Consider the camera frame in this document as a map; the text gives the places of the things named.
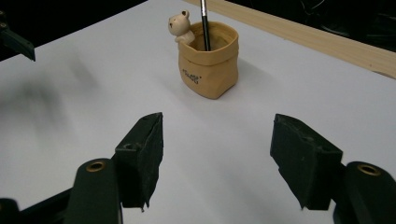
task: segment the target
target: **wooden board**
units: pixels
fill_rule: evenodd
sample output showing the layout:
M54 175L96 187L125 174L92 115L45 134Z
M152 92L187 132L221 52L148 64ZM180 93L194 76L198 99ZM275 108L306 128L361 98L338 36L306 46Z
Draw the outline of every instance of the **wooden board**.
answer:
M199 0L184 0L200 6ZM333 35L224 0L206 0L209 11L217 12L262 29L294 43L326 53L370 71L396 79L396 53Z

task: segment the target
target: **tan ceramic cup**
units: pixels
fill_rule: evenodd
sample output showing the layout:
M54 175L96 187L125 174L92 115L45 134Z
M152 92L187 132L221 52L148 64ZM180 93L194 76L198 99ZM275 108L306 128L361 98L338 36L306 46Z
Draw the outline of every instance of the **tan ceramic cup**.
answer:
M195 40L178 45L178 68L183 82L196 93L218 99L238 80L238 33L221 22L210 21L211 51L205 51L202 23L191 26Z

